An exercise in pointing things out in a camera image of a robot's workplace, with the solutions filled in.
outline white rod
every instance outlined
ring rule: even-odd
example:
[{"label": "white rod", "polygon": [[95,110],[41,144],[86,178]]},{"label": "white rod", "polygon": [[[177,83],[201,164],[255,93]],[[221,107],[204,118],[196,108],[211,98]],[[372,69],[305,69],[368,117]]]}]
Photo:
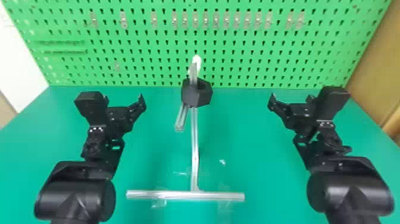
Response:
[{"label": "white rod", "polygon": [[166,200],[199,200],[199,201],[244,201],[245,194],[238,192],[212,191],[142,191],[128,190],[127,199],[166,199]]}]

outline green table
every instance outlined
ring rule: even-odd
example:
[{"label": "green table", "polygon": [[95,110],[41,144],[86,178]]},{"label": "green table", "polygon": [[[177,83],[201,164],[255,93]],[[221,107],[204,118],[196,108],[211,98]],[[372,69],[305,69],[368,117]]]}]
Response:
[{"label": "green table", "polygon": [[[99,90],[110,106],[128,105],[143,93],[148,109],[125,135],[126,147],[113,179],[117,205],[108,223],[327,223],[305,193],[309,173],[281,119],[268,111],[269,95],[303,102],[318,91],[215,89],[199,109],[199,186],[205,191],[244,191],[244,203],[126,200],[127,189],[189,189],[190,122],[174,131],[179,88],[50,87],[0,131],[3,223],[38,223],[36,196],[60,160],[80,160],[88,124],[73,100]],[[400,203],[400,151],[350,100],[335,117],[351,155],[368,157]],[[400,211],[381,218],[399,223]]]}]

